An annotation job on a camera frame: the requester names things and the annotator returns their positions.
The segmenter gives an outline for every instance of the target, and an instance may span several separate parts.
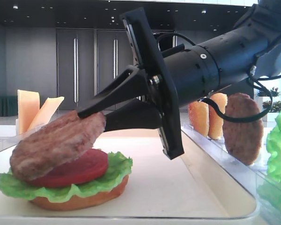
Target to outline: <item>white tray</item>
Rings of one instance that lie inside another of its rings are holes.
[[[258,224],[259,204],[205,151],[182,133],[185,154],[172,161],[156,130],[103,134],[96,148],[133,158],[133,172],[119,198],[71,212],[42,210],[0,192],[0,224]],[[13,148],[0,153],[0,173]]]

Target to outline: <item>hamburger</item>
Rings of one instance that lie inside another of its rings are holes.
[[[25,138],[13,150],[0,191],[47,210],[77,210],[119,197],[133,165],[120,152],[93,149],[106,118],[72,111]]]

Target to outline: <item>bottom bun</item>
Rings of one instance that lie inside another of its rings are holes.
[[[48,199],[45,197],[36,197],[35,199],[31,200],[31,202],[40,208],[46,210],[54,210],[54,211],[79,210],[91,206],[100,205],[102,203],[105,203],[107,201],[119,197],[125,190],[125,186],[128,182],[128,177],[129,177],[128,175],[125,176],[122,182],[110,192],[99,192],[96,195],[86,198],[81,198],[74,195],[73,197],[70,198],[69,201],[63,203],[52,203],[49,202]]]

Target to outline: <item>orange cheese slice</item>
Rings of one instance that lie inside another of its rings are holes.
[[[46,125],[50,122],[51,117],[56,112],[64,97],[47,98],[42,108],[34,117],[27,131],[34,129],[40,125]]]
[[[18,134],[26,132],[40,107],[39,93],[18,90]]]

